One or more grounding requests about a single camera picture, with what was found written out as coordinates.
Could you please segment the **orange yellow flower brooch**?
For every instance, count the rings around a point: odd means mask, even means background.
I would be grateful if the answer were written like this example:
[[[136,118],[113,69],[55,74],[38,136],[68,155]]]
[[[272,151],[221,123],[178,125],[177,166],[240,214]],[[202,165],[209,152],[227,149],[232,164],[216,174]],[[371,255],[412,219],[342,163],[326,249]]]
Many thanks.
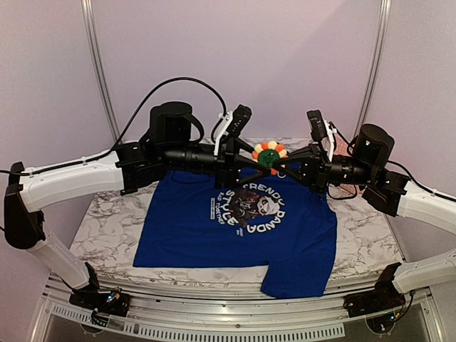
[[[275,140],[269,142],[262,142],[254,146],[252,152],[252,158],[255,162],[269,167],[271,169],[271,175],[278,175],[278,171],[272,168],[273,163],[276,160],[287,158],[288,152],[284,145],[279,144]]]

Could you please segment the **blue printed t-shirt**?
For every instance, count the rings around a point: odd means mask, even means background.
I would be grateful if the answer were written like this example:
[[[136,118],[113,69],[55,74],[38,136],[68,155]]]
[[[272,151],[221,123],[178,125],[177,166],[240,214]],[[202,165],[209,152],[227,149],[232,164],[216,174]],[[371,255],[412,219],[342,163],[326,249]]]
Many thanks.
[[[325,195],[290,177],[217,189],[214,178],[172,171],[151,199],[134,266],[265,266],[261,291],[321,296],[336,258],[337,219]]]

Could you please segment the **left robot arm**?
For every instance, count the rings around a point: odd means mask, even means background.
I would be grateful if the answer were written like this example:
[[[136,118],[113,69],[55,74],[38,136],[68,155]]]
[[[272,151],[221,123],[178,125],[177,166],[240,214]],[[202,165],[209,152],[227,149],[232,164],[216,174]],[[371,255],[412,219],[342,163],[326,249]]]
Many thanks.
[[[243,185],[240,172],[245,167],[253,169],[257,179],[266,177],[271,170],[245,157],[253,147],[239,136],[251,114],[248,107],[240,105],[233,113],[223,115],[222,131],[214,144],[208,145],[190,137],[191,129],[201,125],[193,116],[192,106],[167,102],[151,109],[150,127],[137,142],[41,170],[25,168],[20,162],[13,164],[4,196],[6,242],[33,254],[90,309],[100,309],[106,295],[99,289],[95,271],[44,229],[43,209],[97,192],[128,195],[162,180],[170,170],[211,175],[216,187]]]

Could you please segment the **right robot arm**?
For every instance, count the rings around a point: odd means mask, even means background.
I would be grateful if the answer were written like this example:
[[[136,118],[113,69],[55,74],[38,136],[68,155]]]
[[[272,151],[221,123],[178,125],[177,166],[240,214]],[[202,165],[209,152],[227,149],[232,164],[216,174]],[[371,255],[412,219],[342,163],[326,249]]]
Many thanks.
[[[374,209],[455,233],[455,198],[420,184],[408,170],[390,171],[394,139],[373,124],[362,126],[348,143],[347,155],[335,154],[338,131],[332,122],[311,126],[313,142],[277,160],[273,167],[313,192],[329,185],[358,185]]]

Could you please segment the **pink plastic basket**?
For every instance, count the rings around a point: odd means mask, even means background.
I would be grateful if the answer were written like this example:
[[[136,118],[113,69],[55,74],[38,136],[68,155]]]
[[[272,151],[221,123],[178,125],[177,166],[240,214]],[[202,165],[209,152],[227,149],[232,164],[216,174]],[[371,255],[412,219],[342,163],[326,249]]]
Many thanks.
[[[348,156],[347,147],[348,147],[348,144],[339,135],[337,135],[336,136],[336,149],[335,149],[334,153],[336,155]],[[353,185],[341,185],[340,188],[343,189],[345,192],[349,193],[350,195],[354,195],[357,190],[356,187]]]

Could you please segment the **right aluminium frame post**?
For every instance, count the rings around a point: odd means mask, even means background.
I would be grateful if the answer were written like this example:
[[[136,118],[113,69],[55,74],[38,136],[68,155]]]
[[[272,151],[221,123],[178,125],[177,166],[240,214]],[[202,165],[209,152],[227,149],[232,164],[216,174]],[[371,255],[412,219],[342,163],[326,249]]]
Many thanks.
[[[368,72],[368,79],[366,82],[366,88],[364,95],[361,101],[361,107],[358,114],[358,119],[356,121],[355,130],[353,135],[356,136],[361,130],[361,126],[366,123],[368,118],[368,113],[373,101],[373,96],[375,93],[375,87],[377,84],[378,76],[380,73],[380,66],[383,57],[383,52],[385,48],[385,42],[388,35],[388,25],[390,21],[390,11],[391,11],[391,0],[381,0],[380,1],[380,10],[378,15],[378,25],[375,35],[373,55],[370,63],[370,69]]]

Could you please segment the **aluminium frame post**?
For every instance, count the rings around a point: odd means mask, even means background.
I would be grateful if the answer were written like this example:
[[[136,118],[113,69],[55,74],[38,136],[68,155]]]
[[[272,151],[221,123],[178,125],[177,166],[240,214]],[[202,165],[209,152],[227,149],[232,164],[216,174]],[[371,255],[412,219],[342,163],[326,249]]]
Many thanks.
[[[390,21],[390,11],[391,11],[391,0],[381,0],[380,1],[380,10],[378,15],[378,25],[375,35],[373,55],[370,63],[370,69],[368,72],[368,79],[366,82],[366,88],[364,95],[361,101],[361,107],[358,114],[358,119],[356,121],[355,130],[353,135],[356,136],[361,130],[361,126],[366,123],[368,118],[368,113],[373,101],[373,96],[375,93],[375,87],[377,84],[378,76],[380,73],[380,66],[383,57],[383,52],[385,48],[385,42],[388,35],[388,25]]]
[[[120,137],[120,129],[113,110],[113,104],[110,98],[108,83],[105,77],[103,60],[100,51],[100,44],[98,42],[98,35],[95,24],[93,2],[91,0],[82,0],[81,7],[85,26],[85,33],[88,41],[88,48],[90,52],[90,57],[92,59],[93,70],[95,73],[95,80],[98,84],[100,99],[103,105],[110,133],[112,135],[113,141],[116,141]]]

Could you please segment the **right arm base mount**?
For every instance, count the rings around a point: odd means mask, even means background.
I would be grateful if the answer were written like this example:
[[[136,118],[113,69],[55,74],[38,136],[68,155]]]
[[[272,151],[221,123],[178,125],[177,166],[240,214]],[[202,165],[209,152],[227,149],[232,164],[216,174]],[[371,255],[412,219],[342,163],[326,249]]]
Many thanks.
[[[404,303],[405,296],[393,286],[375,287],[343,297],[343,307],[351,318],[392,309]]]

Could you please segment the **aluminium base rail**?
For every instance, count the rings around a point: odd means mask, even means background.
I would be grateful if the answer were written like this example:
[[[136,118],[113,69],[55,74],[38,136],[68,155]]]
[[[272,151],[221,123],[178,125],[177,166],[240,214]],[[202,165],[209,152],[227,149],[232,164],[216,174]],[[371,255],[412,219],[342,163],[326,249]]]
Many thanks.
[[[107,325],[90,321],[90,311],[69,302],[57,276],[48,278],[32,325],[32,341],[444,341],[429,289],[407,298],[398,322],[393,309],[352,317],[347,295],[373,288],[374,278],[329,282],[322,297],[271,299],[257,283],[143,281],[103,277],[131,297],[124,317]]]

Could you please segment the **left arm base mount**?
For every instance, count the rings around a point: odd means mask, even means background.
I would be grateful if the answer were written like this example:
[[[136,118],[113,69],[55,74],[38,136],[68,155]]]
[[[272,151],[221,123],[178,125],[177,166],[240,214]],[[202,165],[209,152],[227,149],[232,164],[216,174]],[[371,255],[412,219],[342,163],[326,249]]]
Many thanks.
[[[131,296],[121,288],[96,289],[86,286],[72,291],[69,303],[98,313],[126,317],[130,309]]]

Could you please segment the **left aluminium frame post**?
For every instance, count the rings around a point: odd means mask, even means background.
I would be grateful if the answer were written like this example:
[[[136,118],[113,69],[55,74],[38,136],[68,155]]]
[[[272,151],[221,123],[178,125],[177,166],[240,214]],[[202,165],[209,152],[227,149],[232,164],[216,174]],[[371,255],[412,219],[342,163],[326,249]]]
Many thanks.
[[[82,0],[81,7],[85,26],[85,33],[88,41],[88,48],[90,52],[90,57],[92,59],[93,70],[95,73],[95,80],[98,84],[100,99],[103,105],[110,133],[112,135],[113,141],[116,141],[120,137],[120,129],[113,110],[113,104],[110,98],[108,83],[105,77],[103,60],[100,51],[100,44],[98,42],[98,35],[95,24],[93,2],[91,0]]]

